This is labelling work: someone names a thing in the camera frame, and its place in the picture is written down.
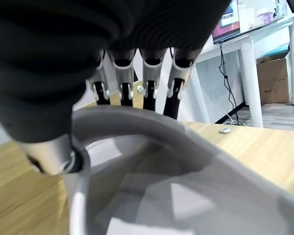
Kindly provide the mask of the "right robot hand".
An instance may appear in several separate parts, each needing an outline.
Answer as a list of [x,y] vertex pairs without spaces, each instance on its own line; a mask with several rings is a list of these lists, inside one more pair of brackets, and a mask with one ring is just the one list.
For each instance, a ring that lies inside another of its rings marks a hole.
[[0,124],[41,173],[82,167],[71,142],[74,104],[86,80],[109,104],[103,60],[132,105],[133,58],[143,58],[144,108],[153,110],[160,69],[173,48],[164,115],[180,95],[228,0],[0,0]]

